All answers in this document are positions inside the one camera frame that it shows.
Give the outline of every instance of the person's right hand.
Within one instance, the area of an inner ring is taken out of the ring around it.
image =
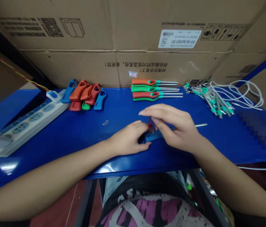
[[[156,104],[139,112],[142,116],[151,116],[168,145],[193,153],[195,147],[206,139],[200,135],[189,113],[165,104]],[[171,130],[165,123],[176,127]]]

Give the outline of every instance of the forearm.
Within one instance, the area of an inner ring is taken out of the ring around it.
[[[208,140],[197,146],[194,155],[209,183],[231,209],[266,217],[266,191],[221,154]]]
[[[0,189],[0,221],[30,219],[66,193],[94,168],[113,157],[107,141],[47,163]]]

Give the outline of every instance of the hand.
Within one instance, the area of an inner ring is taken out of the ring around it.
[[[119,132],[115,133],[111,138],[107,139],[115,149],[116,155],[134,154],[147,150],[151,142],[139,144],[139,137],[148,130],[148,125],[140,120],[135,121]]]
[[[168,145],[193,153],[195,146],[205,140],[200,135],[189,113],[165,104],[156,104],[139,112],[142,116],[151,116],[155,126],[161,131]],[[171,130],[165,122],[176,127]]]

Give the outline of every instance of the fingernail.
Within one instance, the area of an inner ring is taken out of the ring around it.
[[[159,120],[156,117],[152,117],[152,120],[155,124],[159,124]]]
[[[145,110],[141,110],[138,115],[143,115],[145,113]]]

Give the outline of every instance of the white label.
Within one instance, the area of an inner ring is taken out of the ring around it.
[[[129,76],[131,76],[131,77],[137,77],[137,73],[136,72],[129,71]]]
[[[202,30],[163,29],[158,48],[194,48]]]

